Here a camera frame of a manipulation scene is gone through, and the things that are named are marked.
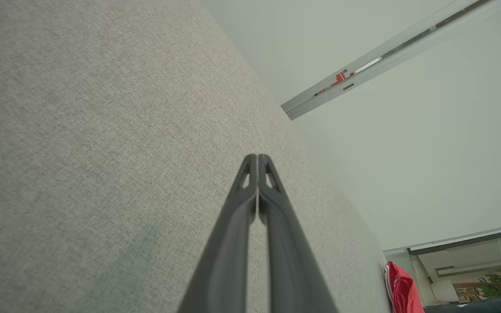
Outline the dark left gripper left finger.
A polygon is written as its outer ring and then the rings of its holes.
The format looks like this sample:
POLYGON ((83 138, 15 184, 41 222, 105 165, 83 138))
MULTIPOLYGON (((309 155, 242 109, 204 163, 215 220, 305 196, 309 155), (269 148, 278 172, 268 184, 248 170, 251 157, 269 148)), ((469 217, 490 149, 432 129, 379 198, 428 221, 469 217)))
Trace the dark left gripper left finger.
POLYGON ((179 305, 180 313, 244 313, 249 227, 256 214, 256 154, 245 156, 179 305))

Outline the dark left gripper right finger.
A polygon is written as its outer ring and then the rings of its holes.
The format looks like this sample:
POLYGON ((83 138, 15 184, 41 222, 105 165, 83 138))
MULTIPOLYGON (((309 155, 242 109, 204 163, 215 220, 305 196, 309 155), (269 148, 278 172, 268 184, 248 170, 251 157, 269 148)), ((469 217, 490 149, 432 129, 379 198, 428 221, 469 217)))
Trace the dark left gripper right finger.
POLYGON ((267 229, 270 311, 336 313, 304 230, 272 159, 258 155, 258 212, 267 229))

